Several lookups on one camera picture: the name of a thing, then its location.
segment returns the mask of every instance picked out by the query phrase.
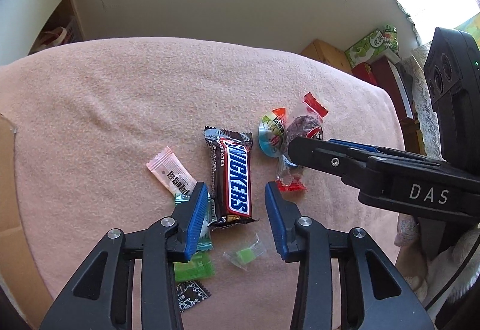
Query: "snickers wrapper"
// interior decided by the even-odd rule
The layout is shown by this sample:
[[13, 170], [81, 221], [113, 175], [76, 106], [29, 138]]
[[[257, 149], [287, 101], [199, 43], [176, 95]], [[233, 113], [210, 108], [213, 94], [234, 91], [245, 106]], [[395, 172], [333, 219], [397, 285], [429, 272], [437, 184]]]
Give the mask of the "snickers wrapper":
[[205, 127], [205, 140], [212, 157], [214, 214], [212, 227], [250, 223], [251, 133]]

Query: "blue gripper pad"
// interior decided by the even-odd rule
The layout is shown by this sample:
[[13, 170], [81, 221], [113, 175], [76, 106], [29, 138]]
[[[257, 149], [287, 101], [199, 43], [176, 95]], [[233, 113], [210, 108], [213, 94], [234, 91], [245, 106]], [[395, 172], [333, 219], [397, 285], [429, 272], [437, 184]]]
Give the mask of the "blue gripper pad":
[[277, 253], [285, 262], [299, 261], [304, 245], [295, 234], [295, 221], [302, 216], [297, 205], [284, 200], [277, 183], [272, 181], [265, 187], [265, 207]]
[[353, 142], [348, 142], [348, 141], [341, 141], [340, 139], [328, 139], [328, 142], [336, 143], [338, 145], [353, 147], [355, 149], [370, 151], [371, 153], [378, 153], [379, 152], [375, 146], [364, 145], [363, 143], [353, 143]]
[[178, 239], [184, 243], [177, 262], [190, 261], [191, 256], [197, 251], [198, 239], [202, 230], [203, 219], [207, 208], [208, 189], [205, 183], [199, 181], [195, 185], [189, 201], [185, 201], [173, 211], [172, 217], [178, 222]]

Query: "black candy wrapper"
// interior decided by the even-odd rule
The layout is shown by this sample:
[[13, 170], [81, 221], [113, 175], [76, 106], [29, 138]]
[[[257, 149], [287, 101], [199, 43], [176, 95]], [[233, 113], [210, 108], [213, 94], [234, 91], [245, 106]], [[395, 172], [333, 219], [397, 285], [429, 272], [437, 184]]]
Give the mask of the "black candy wrapper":
[[251, 132], [205, 127], [205, 141], [212, 157], [214, 213], [217, 219], [210, 226], [227, 227], [254, 221], [251, 214]]
[[177, 296], [180, 312], [184, 312], [202, 300], [208, 299], [211, 294], [200, 282], [185, 281], [177, 285]]

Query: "green candy wrapper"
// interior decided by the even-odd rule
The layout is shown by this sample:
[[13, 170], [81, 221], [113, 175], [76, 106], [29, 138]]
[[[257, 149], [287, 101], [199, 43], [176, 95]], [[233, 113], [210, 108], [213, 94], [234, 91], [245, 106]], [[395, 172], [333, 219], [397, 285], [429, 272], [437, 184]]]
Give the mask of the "green candy wrapper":
[[174, 262], [173, 267], [175, 269], [176, 282], [206, 279], [215, 275], [215, 269], [210, 256], [204, 251], [195, 253], [186, 264]]
[[[179, 203], [183, 203], [184, 201], [189, 201], [190, 200], [190, 195], [176, 195], [175, 196], [175, 205]], [[215, 213], [212, 212], [212, 200], [210, 198], [210, 194], [208, 194], [208, 201], [207, 201], [207, 210], [205, 211], [205, 217], [203, 219], [203, 225], [202, 225], [202, 230], [200, 232], [200, 238], [198, 239], [198, 244], [197, 244], [197, 251], [206, 251], [206, 250], [212, 250], [213, 249], [213, 243], [212, 243], [212, 238], [210, 236], [210, 230], [208, 229], [208, 226], [212, 222], [212, 215]]]

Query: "red candy wrapper end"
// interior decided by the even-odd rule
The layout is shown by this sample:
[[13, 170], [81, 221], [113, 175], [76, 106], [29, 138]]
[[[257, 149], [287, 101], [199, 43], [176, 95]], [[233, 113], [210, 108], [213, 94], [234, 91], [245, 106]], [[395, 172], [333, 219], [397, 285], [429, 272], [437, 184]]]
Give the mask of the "red candy wrapper end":
[[303, 166], [294, 165], [288, 156], [288, 146], [296, 137], [323, 139], [322, 123], [328, 111], [307, 93], [295, 107], [286, 121], [286, 129], [281, 146], [282, 155], [278, 159], [277, 186], [281, 191], [306, 190], [302, 183]]

